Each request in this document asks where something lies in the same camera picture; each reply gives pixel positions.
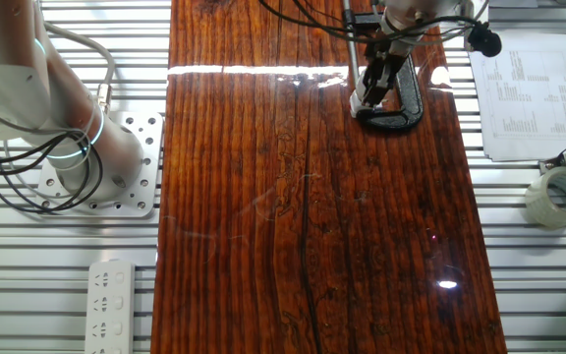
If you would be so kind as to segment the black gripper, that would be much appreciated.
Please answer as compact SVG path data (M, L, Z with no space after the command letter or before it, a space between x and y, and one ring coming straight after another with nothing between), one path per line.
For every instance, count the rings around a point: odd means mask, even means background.
M396 73L410 54L410 46L400 40L388 40L367 46L368 66L363 76L361 103L375 107L394 88Z

